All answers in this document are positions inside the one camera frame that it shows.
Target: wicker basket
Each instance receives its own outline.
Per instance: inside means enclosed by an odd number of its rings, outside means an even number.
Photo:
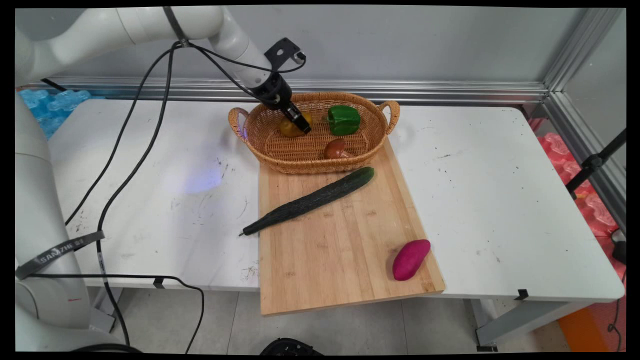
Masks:
[[[300,111],[313,117],[311,132],[304,136],[288,138],[280,134],[279,123],[284,115],[260,104],[251,113],[241,108],[229,111],[229,124],[261,163],[287,174],[315,174],[318,172],[340,172],[363,167],[373,159],[382,147],[387,135],[393,131],[400,114],[400,105],[395,101],[376,106],[363,97],[344,92],[319,92],[294,94],[291,101]],[[360,113],[360,129],[352,135],[334,136],[329,130],[326,114],[334,105],[348,105]],[[388,106],[391,119],[382,109]],[[238,114],[246,117],[244,126],[238,124]],[[342,137],[346,150],[353,157],[326,160],[324,147],[328,142]]]

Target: green bell pepper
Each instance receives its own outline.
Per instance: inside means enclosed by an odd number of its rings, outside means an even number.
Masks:
[[[351,135],[360,127],[360,114],[358,110],[350,106],[336,105],[329,109],[327,121],[331,134],[335,136]]]

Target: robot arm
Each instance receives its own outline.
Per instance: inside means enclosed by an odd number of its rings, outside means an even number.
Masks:
[[[172,12],[187,39],[207,38],[214,51],[241,63],[271,69],[269,60],[240,28],[231,13],[220,6],[176,6]],[[176,34],[163,8],[87,9],[62,35],[32,42],[15,30],[15,86],[28,84],[109,51],[155,40],[175,40]],[[277,73],[228,63],[241,82],[265,104],[282,110],[295,122],[291,89]]]
[[[208,38],[214,51],[226,58],[272,68],[226,8],[178,6],[172,11],[187,39]],[[31,41],[16,28],[14,84],[18,87],[49,77],[74,64],[122,47],[176,38],[161,7],[87,9],[62,35],[44,41]],[[293,122],[302,119],[290,101],[289,85],[278,73],[233,63],[228,66],[254,94],[269,100],[266,106],[281,110]],[[24,264],[45,249],[67,240],[68,235],[55,190],[47,142],[17,93],[15,167],[15,256],[18,264]],[[78,272],[72,252],[42,270],[42,273],[50,274]],[[18,304],[48,324],[44,327],[72,331],[70,329],[86,329],[88,326],[88,296],[82,279],[27,278],[16,282]],[[34,328],[38,323],[29,320],[25,311],[16,312],[17,330],[30,333],[36,331]],[[92,336],[88,334],[85,339],[89,341]],[[43,349],[45,342],[50,343],[47,339],[16,338],[17,348],[23,350]],[[76,347],[64,346],[67,349]]]

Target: gray wall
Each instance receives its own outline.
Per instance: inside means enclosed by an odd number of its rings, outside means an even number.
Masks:
[[[583,9],[473,6],[229,6],[259,49],[282,37],[308,56],[288,79],[539,81]],[[16,9],[16,26],[41,40],[83,9]],[[57,76],[141,77],[171,41],[121,49]],[[181,50],[176,78],[220,79],[201,54]],[[155,76],[162,76],[158,69]]]
[[[627,126],[627,11],[565,87],[603,145]],[[627,146],[614,159],[627,166]]]

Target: wooden cutting board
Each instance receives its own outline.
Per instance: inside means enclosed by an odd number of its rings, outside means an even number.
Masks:
[[[416,275],[396,281],[402,246],[426,234],[388,140],[368,184],[331,204],[260,232],[263,315],[441,293],[433,248]],[[287,175],[260,166],[260,216],[347,173]]]

